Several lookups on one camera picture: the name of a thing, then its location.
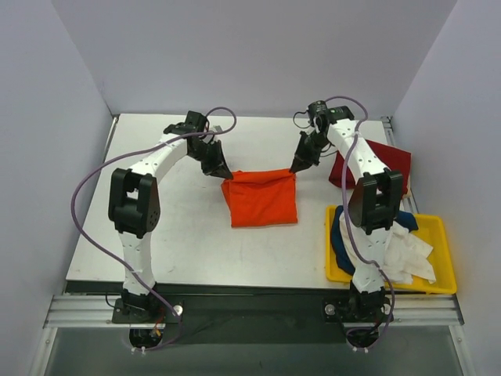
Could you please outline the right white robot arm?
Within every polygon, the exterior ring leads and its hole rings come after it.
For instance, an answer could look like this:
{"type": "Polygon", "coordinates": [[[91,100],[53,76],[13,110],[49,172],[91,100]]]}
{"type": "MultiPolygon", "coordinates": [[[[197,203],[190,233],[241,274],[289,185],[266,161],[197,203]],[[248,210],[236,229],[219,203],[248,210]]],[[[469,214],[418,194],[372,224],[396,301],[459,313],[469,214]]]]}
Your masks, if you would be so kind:
{"type": "Polygon", "coordinates": [[[290,172],[318,165],[322,149],[330,144],[344,158],[342,206],[348,239],[357,258],[351,284],[358,292],[346,303],[350,316],[364,320],[375,310],[368,294],[383,290],[389,281],[382,270],[385,243],[399,211],[403,175],[383,163],[361,136],[359,128],[368,119],[366,110],[361,120],[354,121],[349,108],[330,109],[326,101],[317,100],[305,113],[308,127],[300,132],[290,172]]]}

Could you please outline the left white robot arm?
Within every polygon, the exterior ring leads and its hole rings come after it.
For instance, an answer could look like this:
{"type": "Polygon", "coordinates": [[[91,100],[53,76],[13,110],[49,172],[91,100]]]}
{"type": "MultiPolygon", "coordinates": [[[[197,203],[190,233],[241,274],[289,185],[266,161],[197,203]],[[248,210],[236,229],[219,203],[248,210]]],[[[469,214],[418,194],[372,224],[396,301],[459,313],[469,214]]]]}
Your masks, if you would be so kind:
{"type": "Polygon", "coordinates": [[[169,125],[159,143],[129,168],[117,168],[110,178],[108,217],[119,234],[124,254],[122,302],[140,322],[153,320],[158,303],[152,290],[151,235],[160,220],[158,186],[184,157],[200,162],[205,175],[231,179],[222,143],[207,116],[189,111],[184,121],[169,125]]]}

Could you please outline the orange t shirt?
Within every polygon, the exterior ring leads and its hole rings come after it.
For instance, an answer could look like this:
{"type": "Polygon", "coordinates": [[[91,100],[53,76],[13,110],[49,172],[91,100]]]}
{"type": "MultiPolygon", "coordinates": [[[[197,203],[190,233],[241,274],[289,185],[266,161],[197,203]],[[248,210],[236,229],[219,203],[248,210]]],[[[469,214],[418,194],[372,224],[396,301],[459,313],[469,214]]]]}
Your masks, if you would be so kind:
{"type": "Polygon", "coordinates": [[[237,171],[221,188],[234,228],[297,223],[296,175],[286,168],[237,171]]]}

